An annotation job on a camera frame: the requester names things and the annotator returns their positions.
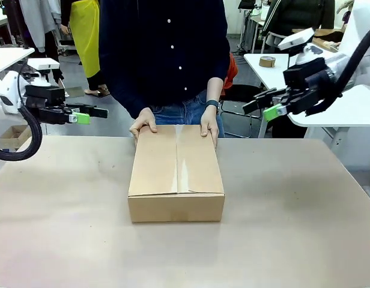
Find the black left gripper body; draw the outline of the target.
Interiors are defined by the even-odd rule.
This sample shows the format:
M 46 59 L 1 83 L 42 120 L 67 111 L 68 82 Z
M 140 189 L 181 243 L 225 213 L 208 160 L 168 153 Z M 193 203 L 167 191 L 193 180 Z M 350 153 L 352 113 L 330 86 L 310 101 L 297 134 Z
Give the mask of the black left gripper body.
M 65 104 L 38 107 L 37 120 L 41 123 L 64 125 L 71 123 L 71 109 Z

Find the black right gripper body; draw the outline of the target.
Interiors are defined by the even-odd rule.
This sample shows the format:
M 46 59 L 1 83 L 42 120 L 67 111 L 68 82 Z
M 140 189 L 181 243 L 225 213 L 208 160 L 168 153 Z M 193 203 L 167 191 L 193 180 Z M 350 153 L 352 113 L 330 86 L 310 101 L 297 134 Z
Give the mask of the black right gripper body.
M 321 113 L 327 109 L 325 100 L 327 89 L 316 86 L 306 89 L 287 88 L 287 113 L 298 115 L 305 112 L 306 116 Z

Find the person's left hand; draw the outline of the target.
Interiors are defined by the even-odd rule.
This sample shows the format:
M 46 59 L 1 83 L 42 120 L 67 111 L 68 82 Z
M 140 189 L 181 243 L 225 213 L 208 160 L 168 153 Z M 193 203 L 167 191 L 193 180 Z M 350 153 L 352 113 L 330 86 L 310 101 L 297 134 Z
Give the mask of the person's left hand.
M 201 116 L 201 136 L 206 137 L 208 134 L 210 134 L 214 148 L 217 148 L 217 140 L 219 135 L 219 127 L 216 116 L 217 108 L 213 105 L 207 106 Z

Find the person's right hand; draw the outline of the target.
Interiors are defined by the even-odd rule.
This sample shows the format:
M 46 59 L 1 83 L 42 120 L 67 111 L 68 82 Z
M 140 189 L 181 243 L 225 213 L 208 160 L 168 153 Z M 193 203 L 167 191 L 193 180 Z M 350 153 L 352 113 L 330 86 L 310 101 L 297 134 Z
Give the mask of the person's right hand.
M 157 132 L 154 114 L 148 107 L 141 110 L 139 116 L 135 119 L 135 121 L 133 122 L 132 126 L 129 129 L 134 138 L 135 144 L 137 144 L 141 128 L 144 126 L 149 127 L 152 133 Z

